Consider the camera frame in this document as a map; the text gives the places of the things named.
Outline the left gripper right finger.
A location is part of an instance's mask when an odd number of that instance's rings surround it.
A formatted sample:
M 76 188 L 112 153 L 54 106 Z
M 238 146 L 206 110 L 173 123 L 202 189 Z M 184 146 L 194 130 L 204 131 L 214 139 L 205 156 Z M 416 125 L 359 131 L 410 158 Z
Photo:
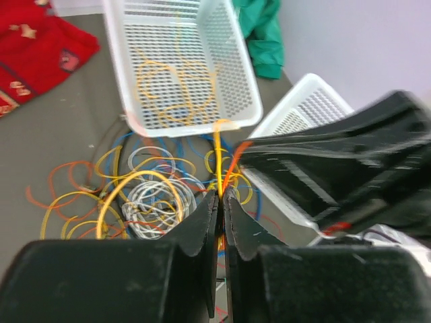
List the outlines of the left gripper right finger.
M 293 248 L 224 193 L 231 322 L 429 322 L 430 284 L 395 247 Z

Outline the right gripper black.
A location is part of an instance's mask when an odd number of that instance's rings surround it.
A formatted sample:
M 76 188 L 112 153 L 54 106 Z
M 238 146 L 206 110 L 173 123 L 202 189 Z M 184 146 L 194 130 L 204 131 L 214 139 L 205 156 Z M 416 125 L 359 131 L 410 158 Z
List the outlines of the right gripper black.
M 291 221 L 430 236 L 430 109 L 404 91 L 347 118 L 253 139 L 240 157 Z

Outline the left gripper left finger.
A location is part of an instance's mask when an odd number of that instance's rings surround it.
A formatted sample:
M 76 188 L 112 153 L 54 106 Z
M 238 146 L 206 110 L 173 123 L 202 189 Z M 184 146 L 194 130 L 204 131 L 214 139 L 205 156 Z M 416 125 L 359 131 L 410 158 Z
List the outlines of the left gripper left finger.
M 157 240 L 39 240 L 1 282 L 2 322 L 208 322 L 219 198 Z

